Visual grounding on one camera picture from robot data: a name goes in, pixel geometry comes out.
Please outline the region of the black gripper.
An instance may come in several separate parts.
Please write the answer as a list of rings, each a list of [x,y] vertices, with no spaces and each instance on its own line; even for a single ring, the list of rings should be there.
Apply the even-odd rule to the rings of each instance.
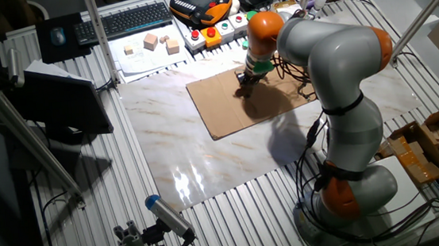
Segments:
[[[245,68],[243,71],[240,71],[238,74],[236,74],[236,77],[240,86],[247,84],[245,88],[247,90],[253,90],[256,87],[255,83],[258,83],[261,79],[263,79],[265,74],[255,74],[252,70]]]

